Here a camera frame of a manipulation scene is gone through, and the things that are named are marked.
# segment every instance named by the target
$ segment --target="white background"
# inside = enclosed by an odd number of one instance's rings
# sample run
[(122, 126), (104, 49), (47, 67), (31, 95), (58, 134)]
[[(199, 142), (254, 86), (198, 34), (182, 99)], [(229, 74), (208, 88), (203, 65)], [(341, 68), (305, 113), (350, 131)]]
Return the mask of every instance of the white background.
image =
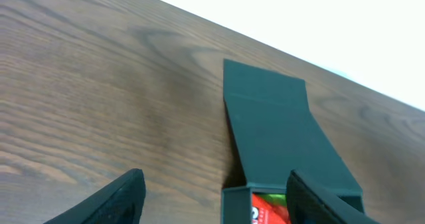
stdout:
[(425, 0), (162, 0), (425, 110)]

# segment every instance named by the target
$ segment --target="dark green cardboard box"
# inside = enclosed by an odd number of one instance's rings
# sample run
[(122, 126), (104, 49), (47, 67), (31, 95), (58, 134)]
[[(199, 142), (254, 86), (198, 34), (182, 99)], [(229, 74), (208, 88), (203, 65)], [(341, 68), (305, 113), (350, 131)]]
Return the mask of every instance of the dark green cardboard box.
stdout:
[(252, 193), (286, 193), (298, 169), (364, 212), (362, 189), (309, 111), (305, 82), (224, 60), (224, 103), (246, 184), (222, 191), (222, 224), (252, 222)]

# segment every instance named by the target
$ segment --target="lid flap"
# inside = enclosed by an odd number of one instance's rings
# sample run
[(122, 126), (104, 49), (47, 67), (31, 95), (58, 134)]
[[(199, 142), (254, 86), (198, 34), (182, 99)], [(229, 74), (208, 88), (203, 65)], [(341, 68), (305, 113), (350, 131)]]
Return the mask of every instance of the lid flap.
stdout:
[(299, 169), (335, 194), (361, 194), (309, 112), (304, 81), (228, 60), (224, 99), (248, 186), (285, 188)]

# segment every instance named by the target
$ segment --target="green box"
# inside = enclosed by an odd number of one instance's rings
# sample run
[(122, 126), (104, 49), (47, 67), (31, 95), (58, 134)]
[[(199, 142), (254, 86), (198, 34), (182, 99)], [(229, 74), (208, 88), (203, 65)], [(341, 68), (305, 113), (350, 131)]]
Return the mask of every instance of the green box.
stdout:
[(224, 60), (223, 93), (246, 184), (223, 189), (222, 224), (251, 223), (252, 193), (286, 193), (293, 169), (364, 212), (362, 189), (309, 111), (304, 80)]

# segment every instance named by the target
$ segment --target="box flap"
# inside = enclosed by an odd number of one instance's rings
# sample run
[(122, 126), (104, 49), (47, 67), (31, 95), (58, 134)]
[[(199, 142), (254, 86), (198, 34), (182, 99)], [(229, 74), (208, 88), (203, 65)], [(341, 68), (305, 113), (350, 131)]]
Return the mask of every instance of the box flap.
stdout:
[(361, 195), (309, 112), (303, 80), (226, 60), (224, 99), (247, 186), (286, 188), (299, 169), (337, 195)]

